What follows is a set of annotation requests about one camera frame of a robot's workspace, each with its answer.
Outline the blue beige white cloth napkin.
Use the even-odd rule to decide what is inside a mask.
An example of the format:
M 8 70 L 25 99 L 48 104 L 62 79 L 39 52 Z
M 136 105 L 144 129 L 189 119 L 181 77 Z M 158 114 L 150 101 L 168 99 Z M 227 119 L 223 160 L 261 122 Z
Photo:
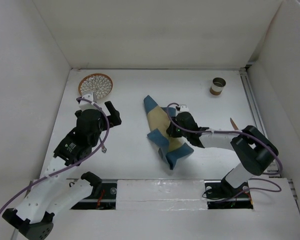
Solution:
M 170 137 L 166 131 L 170 126 L 168 117 L 176 116 L 176 109 L 160 107 L 151 97 L 143 100 L 150 132 L 147 138 L 158 147 L 158 153 L 163 161 L 173 170 L 179 159 L 189 157 L 194 149 L 179 138 Z

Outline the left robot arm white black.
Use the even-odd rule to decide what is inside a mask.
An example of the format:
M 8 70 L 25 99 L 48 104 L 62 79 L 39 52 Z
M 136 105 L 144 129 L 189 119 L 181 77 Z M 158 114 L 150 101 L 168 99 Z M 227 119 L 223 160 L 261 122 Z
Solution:
M 54 218 L 63 210 L 71 209 L 86 197 L 96 198 L 101 193 L 102 180 L 88 171 L 61 193 L 67 178 L 77 167 L 101 148 L 102 132 L 122 123 L 120 113 L 110 101 L 105 102 L 109 115 L 91 100 L 92 109 L 78 110 L 76 126 L 62 139 L 44 172 L 34 182 L 24 200 L 15 208 L 8 208 L 2 217 L 26 239 L 43 240 L 54 227 Z

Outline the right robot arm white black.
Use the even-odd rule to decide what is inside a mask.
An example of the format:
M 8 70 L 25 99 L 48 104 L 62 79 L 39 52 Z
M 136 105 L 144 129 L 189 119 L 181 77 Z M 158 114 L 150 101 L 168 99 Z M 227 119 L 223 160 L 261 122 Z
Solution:
M 219 148 L 234 151 L 240 163 L 227 173 L 217 186 L 203 193 L 209 200 L 224 202 L 249 191 L 245 183 L 264 174 L 273 161 L 278 161 L 277 148 L 254 126 L 224 131 L 199 127 L 191 113 L 180 112 L 169 117 L 170 137 L 184 137 L 198 148 Z

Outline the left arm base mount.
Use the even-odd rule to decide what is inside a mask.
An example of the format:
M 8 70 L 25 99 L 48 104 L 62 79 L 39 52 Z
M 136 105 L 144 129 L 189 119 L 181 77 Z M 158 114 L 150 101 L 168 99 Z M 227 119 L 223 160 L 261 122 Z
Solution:
M 117 180 L 103 180 L 100 188 L 93 188 L 90 196 L 80 200 L 72 210 L 115 210 Z

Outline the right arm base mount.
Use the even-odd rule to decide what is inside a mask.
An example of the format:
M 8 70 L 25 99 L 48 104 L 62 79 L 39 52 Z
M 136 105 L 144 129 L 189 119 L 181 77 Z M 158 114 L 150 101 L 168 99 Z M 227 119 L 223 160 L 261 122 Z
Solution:
M 243 183 L 234 192 L 226 192 L 221 188 L 221 182 L 205 182 L 205 190 L 202 197 L 207 200 L 207 208 L 210 210 L 235 210 L 253 209 L 253 203 L 249 191 L 243 192 L 248 188 L 248 183 Z

